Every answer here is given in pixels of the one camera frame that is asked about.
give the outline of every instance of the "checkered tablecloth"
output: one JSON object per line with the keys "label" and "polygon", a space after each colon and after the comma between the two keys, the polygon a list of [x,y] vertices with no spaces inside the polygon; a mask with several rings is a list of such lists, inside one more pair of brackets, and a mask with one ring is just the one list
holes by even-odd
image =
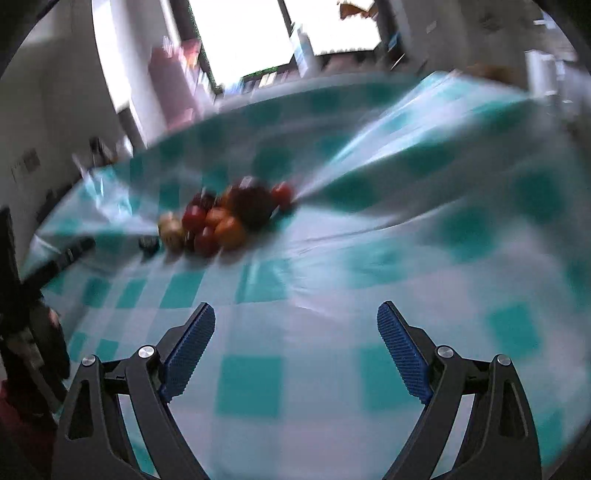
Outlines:
{"label": "checkered tablecloth", "polygon": [[[209,262],[142,259],[138,237],[156,233],[159,213],[246,174],[289,179],[296,211]],[[213,480],[382,478],[422,407],[379,337],[385,300],[436,344],[514,360],[548,465],[591,411],[590,206],[577,150],[517,90],[341,76],[86,176],[37,232],[29,266],[72,237],[96,238],[44,290],[74,371],[86,354],[129,356],[200,302],[214,307],[215,334],[170,404]]]}

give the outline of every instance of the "blue gripper pad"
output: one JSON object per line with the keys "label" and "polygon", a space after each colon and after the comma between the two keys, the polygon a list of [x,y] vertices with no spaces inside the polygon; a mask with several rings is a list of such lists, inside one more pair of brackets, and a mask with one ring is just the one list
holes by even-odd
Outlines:
{"label": "blue gripper pad", "polygon": [[404,381],[408,393],[428,405],[433,390],[429,385],[429,365],[420,354],[406,328],[392,309],[383,303],[378,309],[378,331]]}
{"label": "blue gripper pad", "polygon": [[165,382],[160,386],[160,397],[169,403],[183,393],[199,359],[213,335],[216,316],[209,305],[193,320],[163,365]]}

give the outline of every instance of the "red apple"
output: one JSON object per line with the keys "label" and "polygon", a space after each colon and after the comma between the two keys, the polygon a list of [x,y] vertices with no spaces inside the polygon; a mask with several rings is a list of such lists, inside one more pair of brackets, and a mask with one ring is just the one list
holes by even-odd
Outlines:
{"label": "red apple", "polygon": [[271,190],[271,196],[273,197],[273,201],[279,207],[279,210],[285,211],[291,208],[294,191],[286,181],[282,181],[273,187]]}
{"label": "red apple", "polygon": [[183,215],[183,228],[189,232],[199,233],[205,227],[207,212],[197,205],[189,205]]}
{"label": "red apple", "polygon": [[204,257],[211,257],[220,250],[214,231],[215,229],[207,226],[201,233],[195,235],[195,251]]}

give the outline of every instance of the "metal screw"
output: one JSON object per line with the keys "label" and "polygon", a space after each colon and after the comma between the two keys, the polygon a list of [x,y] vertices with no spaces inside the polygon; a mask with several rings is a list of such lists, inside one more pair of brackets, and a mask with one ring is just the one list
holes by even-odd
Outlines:
{"label": "metal screw", "polygon": [[511,359],[508,356],[503,355],[503,354],[497,356],[496,361],[499,362],[504,367],[508,367],[509,365],[511,365]]}
{"label": "metal screw", "polygon": [[154,347],[150,345],[143,346],[138,350],[138,355],[141,358],[149,358],[154,354]]}
{"label": "metal screw", "polygon": [[451,358],[453,357],[453,349],[448,346],[441,346],[437,349],[437,354],[443,358]]}
{"label": "metal screw", "polygon": [[84,365],[85,367],[89,367],[93,363],[95,363],[95,360],[96,360],[96,357],[94,355],[86,356],[82,359],[82,365]]}

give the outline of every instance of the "pile of fruit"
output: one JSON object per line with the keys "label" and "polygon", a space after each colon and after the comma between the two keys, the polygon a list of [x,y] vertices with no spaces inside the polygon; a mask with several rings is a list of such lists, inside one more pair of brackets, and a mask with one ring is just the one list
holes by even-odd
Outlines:
{"label": "pile of fruit", "polygon": [[158,234],[173,252],[186,249],[203,257],[221,248],[234,250],[246,241],[247,232],[261,230],[273,212],[289,211],[293,190],[281,182],[269,190],[254,177],[244,177],[216,196],[206,189],[187,205],[182,219],[173,212],[160,216]]}

